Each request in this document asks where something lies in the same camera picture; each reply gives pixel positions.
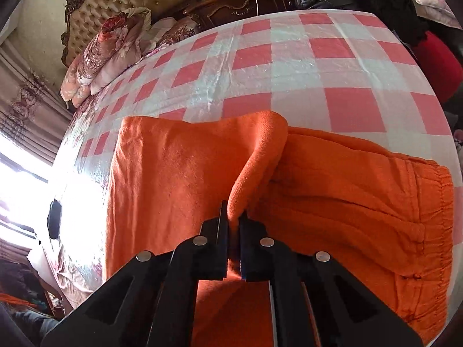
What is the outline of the orange fleece pants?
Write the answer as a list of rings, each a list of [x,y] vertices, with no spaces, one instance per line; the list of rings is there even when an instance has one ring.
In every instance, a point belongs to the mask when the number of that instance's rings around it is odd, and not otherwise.
[[[447,318],[453,182],[432,160],[262,111],[191,124],[126,117],[109,176],[105,271],[173,251],[227,203],[302,254],[325,251],[421,337]]]

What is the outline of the floral pink bed sheet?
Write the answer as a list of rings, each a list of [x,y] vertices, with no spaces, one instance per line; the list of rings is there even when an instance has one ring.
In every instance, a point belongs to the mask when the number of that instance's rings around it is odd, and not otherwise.
[[[90,158],[96,109],[77,111],[52,167],[50,191],[62,206],[58,238],[47,252],[56,260],[58,284],[73,306],[103,282],[105,181],[108,164]]]

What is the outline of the mauve patterned curtain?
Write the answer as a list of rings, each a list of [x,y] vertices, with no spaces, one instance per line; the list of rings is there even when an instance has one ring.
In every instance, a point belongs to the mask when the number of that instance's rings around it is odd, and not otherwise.
[[[9,40],[1,44],[0,77],[1,134],[52,165],[71,112]]]

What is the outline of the red white checkered plastic sheet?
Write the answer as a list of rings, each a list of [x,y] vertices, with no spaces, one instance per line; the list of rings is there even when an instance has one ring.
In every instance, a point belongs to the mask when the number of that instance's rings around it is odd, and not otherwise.
[[[449,169],[455,186],[449,313],[462,302],[462,174],[451,129],[414,59],[372,14],[274,13],[170,45],[119,75],[93,107],[90,158],[108,164],[132,115],[216,121],[260,110],[291,126],[368,139]]]

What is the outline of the floral pink folded quilt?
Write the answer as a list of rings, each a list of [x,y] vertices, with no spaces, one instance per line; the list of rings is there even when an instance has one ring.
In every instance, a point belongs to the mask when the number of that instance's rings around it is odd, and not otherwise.
[[[140,42],[151,28],[151,11],[132,8],[107,19],[67,69],[60,95],[79,107],[142,57]]]

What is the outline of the dark wooden nightstand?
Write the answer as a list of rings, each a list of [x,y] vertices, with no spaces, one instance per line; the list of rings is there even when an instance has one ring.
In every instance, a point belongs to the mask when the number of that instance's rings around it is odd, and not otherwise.
[[[195,0],[184,15],[195,21],[201,31],[254,16],[294,10],[294,0]]]

